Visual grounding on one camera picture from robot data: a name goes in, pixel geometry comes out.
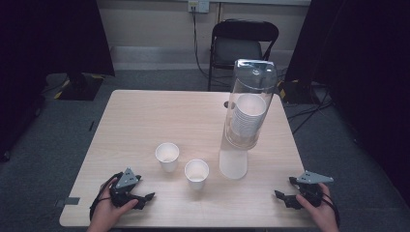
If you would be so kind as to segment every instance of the transparent cylinder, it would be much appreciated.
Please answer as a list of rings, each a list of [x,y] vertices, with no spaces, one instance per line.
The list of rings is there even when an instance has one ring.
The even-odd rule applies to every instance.
[[[253,148],[271,105],[278,75],[273,62],[240,59],[234,67],[235,84],[229,96],[224,134],[241,150]]]

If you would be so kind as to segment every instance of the person's left hand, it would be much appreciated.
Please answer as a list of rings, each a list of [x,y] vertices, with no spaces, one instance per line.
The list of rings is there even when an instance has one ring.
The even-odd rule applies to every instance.
[[[124,206],[117,208],[115,207],[112,202],[110,194],[109,194],[109,187],[117,180],[117,178],[112,179],[106,188],[103,190],[100,199],[105,199],[100,201],[97,204],[96,209],[93,214],[93,218],[90,222],[90,226],[88,227],[88,232],[92,231],[108,231],[112,226],[114,226],[118,220],[120,219],[121,215],[131,210],[137,203],[138,200],[134,199],[129,201]]]

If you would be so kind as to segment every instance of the chair seat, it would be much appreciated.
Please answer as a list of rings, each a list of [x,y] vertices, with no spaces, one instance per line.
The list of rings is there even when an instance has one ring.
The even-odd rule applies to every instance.
[[[215,39],[216,65],[233,67],[235,61],[239,59],[262,60],[260,43],[227,38]]]

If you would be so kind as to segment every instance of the chair frame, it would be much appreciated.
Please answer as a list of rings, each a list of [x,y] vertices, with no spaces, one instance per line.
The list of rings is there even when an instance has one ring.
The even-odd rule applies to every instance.
[[[227,38],[233,40],[244,40],[254,42],[270,42],[263,53],[262,59],[267,61],[271,54],[272,46],[278,39],[277,26],[267,21],[253,21],[246,19],[227,19],[215,25],[212,31],[211,55],[209,62],[208,91],[211,91],[212,70],[233,70],[235,64],[223,65],[215,62],[215,40],[216,38]]]

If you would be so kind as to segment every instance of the person's right hand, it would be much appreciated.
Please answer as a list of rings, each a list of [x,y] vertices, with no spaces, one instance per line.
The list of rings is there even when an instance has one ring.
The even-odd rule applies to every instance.
[[[327,186],[322,183],[319,183],[319,186],[322,188],[323,193],[331,195]],[[324,199],[332,202],[326,195],[323,196]],[[338,231],[335,212],[328,204],[322,202],[319,207],[314,207],[301,194],[297,194],[296,199],[310,213],[311,218],[322,232]]]

